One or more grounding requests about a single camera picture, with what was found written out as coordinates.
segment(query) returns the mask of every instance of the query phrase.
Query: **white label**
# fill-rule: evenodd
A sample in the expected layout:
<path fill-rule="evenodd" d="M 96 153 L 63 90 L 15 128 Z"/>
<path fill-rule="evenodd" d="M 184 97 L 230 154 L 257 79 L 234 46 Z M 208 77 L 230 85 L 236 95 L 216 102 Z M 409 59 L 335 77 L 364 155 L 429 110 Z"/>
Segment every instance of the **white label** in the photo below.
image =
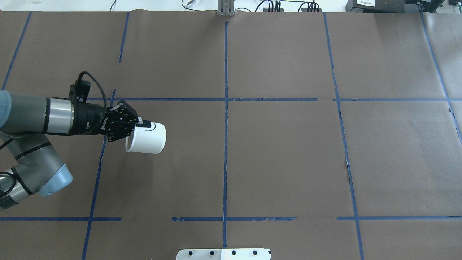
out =
<path fill-rule="evenodd" d="M 358 5 L 375 7 L 375 0 L 356 0 Z"/>

